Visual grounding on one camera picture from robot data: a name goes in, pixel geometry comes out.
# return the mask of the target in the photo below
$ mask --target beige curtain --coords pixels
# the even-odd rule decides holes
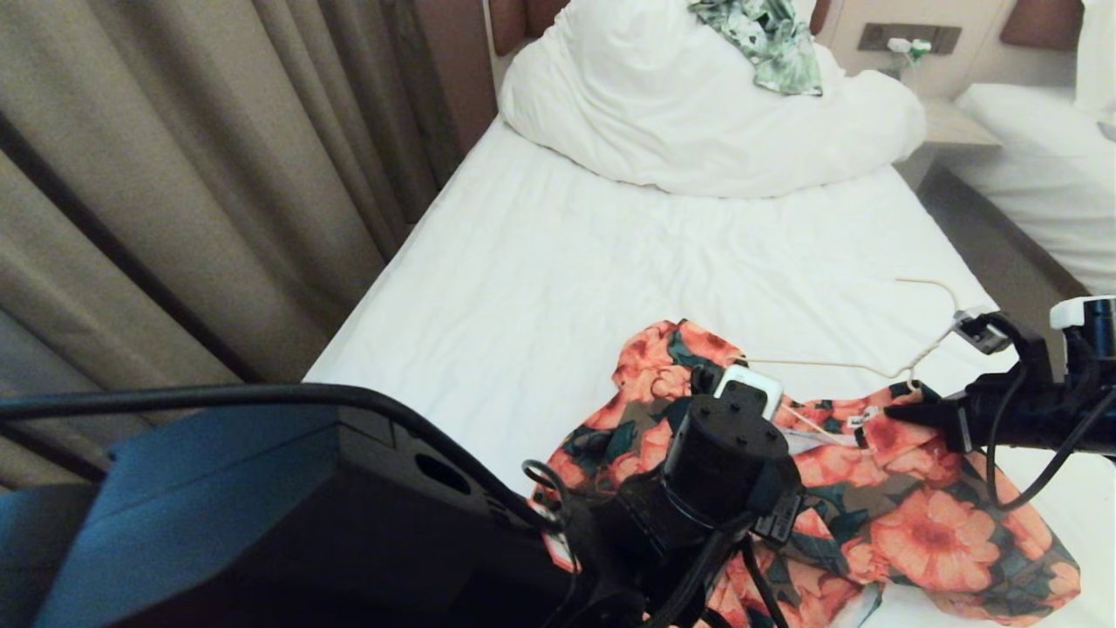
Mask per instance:
[[[299,380],[460,162],[419,23],[0,4],[0,310],[97,388]]]

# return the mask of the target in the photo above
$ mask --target white pillow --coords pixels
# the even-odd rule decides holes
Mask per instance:
[[[1116,0],[1083,0],[1077,42],[1077,107],[1103,118],[1116,114]]]
[[[905,158],[925,135],[910,89],[845,78],[815,46],[825,95],[782,96],[686,0],[573,0],[512,64],[500,113],[589,170],[668,192],[782,195]]]

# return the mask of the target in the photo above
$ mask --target wall outlet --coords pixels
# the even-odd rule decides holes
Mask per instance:
[[[864,26],[858,50],[887,50],[887,40],[893,38],[925,39],[931,42],[931,55],[949,55],[961,39],[959,26],[933,26],[923,23],[876,23]]]

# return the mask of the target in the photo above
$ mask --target white mattress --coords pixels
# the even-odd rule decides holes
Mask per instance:
[[[1116,293],[1116,143],[1074,89],[973,85],[958,106],[1003,143],[949,166],[1094,293]]]
[[[780,199],[679,196],[599,177],[497,120],[306,379],[395,397],[526,494],[520,462],[546,460],[614,395],[620,346],[644,327],[689,318],[752,358],[889,370],[952,316],[947,293],[896,276],[945,281],[964,306],[990,302],[889,167]],[[953,393],[1012,361],[950,338],[918,376]],[[757,369],[800,399],[888,384],[848,369]],[[1035,457],[1012,454],[1006,468],[1033,475]],[[1071,458],[1055,481],[1064,493],[1042,495],[1099,598],[1051,625],[1075,607],[1077,626],[1110,625],[1081,624],[1112,590],[1112,559],[1096,543],[1112,547],[1113,524],[1091,511],[1112,511],[1110,467]],[[1067,490],[1083,475],[1090,486]],[[868,626],[951,625],[921,592],[892,587],[887,598],[902,601],[885,601]]]

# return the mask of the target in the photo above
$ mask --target headboard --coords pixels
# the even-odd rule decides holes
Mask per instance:
[[[833,0],[818,0],[810,18],[810,32],[817,35],[826,25]],[[492,45],[503,56],[527,37],[541,37],[555,16],[569,0],[489,0],[492,19]]]
[[[1081,0],[1017,0],[1000,40],[1028,48],[1074,50],[1084,16]]]

